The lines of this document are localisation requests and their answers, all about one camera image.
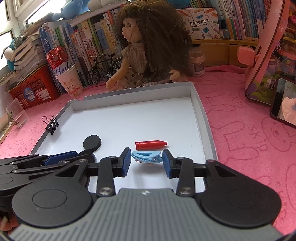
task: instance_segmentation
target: miniature bicycle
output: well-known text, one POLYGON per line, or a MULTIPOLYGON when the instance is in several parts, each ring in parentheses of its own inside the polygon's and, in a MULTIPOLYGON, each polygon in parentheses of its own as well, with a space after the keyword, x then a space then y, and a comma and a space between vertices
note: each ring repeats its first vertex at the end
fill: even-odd
POLYGON ((98 58, 101 58, 101 57, 105 58, 107 55, 104 54, 101 56, 91 56, 91 58, 94 58, 94 66, 92 67, 92 69, 89 70, 89 74, 87 76, 87 80, 90 86, 96 85, 101 80, 101 75, 99 70, 103 71, 108 78, 111 78, 115 74, 115 72, 119 70, 122 62, 122 57, 113 59, 114 55, 115 55, 114 53, 110 54, 108 55, 108 57, 110 57, 109 59, 105 59, 102 61, 98 61, 98 58), (110 61, 110 64, 108 65, 109 66, 108 72, 106 72, 105 69, 98 66, 98 64, 100 63, 104 63, 104 62, 107 63, 107 61, 110 61))

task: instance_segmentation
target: red plastic basket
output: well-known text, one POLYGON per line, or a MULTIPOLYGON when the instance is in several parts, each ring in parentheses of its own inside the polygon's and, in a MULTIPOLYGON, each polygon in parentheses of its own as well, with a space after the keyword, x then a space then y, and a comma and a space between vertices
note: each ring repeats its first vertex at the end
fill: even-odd
POLYGON ((55 100, 59 97, 48 65, 41 67, 24 82, 9 91, 13 99, 18 98, 24 109, 55 100))

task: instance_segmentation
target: blue hair clip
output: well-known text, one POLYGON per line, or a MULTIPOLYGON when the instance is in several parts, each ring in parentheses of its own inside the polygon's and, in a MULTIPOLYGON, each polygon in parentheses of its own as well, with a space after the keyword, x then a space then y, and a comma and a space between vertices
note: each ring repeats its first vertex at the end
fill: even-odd
POLYGON ((131 156, 137 161, 145 163, 160 163, 163 161, 160 154, 161 151, 133 151, 131 156))

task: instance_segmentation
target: doll's face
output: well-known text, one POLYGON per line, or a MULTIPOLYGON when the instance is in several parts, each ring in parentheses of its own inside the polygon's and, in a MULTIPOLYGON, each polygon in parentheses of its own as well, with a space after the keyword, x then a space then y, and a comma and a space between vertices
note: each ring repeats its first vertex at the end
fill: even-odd
POLYGON ((141 40, 140 29, 135 18, 126 18, 123 25, 122 35, 128 42, 139 42, 141 40))

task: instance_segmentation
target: phone screen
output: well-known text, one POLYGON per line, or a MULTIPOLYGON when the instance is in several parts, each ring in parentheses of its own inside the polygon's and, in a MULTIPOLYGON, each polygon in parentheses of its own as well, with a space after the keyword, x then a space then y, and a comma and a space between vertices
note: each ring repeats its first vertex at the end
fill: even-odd
POLYGON ((279 79, 271 114, 296 126, 296 84, 279 79))

